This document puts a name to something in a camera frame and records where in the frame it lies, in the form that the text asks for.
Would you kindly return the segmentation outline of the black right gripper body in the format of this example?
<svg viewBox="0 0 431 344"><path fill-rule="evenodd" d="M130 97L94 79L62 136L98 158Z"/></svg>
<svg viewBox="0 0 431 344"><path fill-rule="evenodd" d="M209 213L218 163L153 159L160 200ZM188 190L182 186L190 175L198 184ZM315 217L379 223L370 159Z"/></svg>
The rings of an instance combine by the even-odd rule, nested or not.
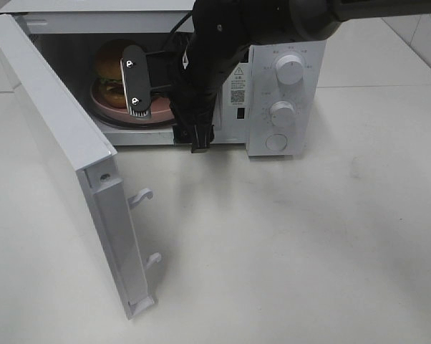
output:
<svg viewBox="0 0 431 344"><path fill-rule="evenodd" d="M225 55L219 49L184 49L146 54L152 95L164 94L179 118L212 118L225 82Z"/></svg>

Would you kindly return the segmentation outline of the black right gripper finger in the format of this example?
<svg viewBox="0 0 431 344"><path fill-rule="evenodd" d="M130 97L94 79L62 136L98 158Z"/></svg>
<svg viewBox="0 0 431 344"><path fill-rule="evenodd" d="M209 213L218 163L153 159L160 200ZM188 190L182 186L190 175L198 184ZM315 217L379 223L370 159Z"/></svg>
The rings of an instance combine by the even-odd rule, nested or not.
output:
<svg viewBox="0 0 431 344"><path fill-rule="evenodd" d="M193 111L183 104L170 103L175 118L173 126L174 139L176 143L193 143L195 141L195 124Z"/></svg>
<svg viewBox="0 0 431 344"><path fill-rule="evenodd" d="M200 107L192 113L191 124L191 153L204 153L210 148L214 139L213 133L213 103Z"/></svg>

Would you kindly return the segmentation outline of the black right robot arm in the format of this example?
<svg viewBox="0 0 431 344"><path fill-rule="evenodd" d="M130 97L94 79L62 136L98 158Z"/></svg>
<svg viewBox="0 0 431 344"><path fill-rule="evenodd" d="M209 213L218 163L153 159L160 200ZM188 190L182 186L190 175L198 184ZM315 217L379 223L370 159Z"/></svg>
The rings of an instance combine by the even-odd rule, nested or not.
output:
<svg viewBox="0 0 431 344"><path fill-rule="evenodd" d="M167 65L175 142L209 149L217 92L250 46L320 41L351 19L413 14L431 14L431 0L196 1L185 15L194 32Z"/></svg>

